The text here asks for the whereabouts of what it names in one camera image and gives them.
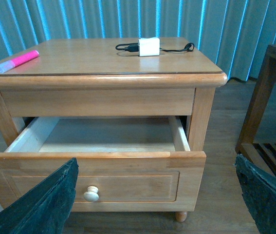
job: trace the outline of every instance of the highlighter cap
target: highlighter cap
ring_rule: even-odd
[[[3,62],[0,64],[0,73],[9,71],[10,69],[12,69],[14,67],[15,67],[15,64],[11,60]]]

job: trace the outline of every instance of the open drawer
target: open drawer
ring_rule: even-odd
[[[79,174],[73,211],[193,211],[205,164],[180,120],[36,118],[0,153],[5,208],[70,158]],[[89,186],[99,199],[88,202]]]

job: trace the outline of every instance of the wooden leg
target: wooden leg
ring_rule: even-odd
[[[177,211],[175,213],[175,216],[176,216],[176,220],[178,222],[184,222],[186,220],[186,217],[187,217],[187,211]]]
[[[12,118],[0,94],[0,131],[7,145],[10,145],[24,129],[21,117]]]
[[[196,88],[189,126],[188,143],[192,151],[202,151],[207,131],[209,116],[216,88]]]
[[[252,144],[276,81],[276,59],[265,55],[256,86],[236,146],[239,153],[243,143]]]

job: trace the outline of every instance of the white charger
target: white charger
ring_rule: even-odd
[[[139,56],[159,56],[159,38],[139,39]]]

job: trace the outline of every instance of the nightstand top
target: nightstand top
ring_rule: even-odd
[[[222,73],[196,48],[187,53],[161,51],[160,56],[151,57],[139,57],[138,52],[115,49],[118,44],[137,41],[129,38],[52,39],[26,50],[38,50],[38,58],[0,76]],[[183,49],[187,43],[184,38],[160,38],[160,47],[165,49]],[[0,63],[25,54],[26,51],[5,58]]]

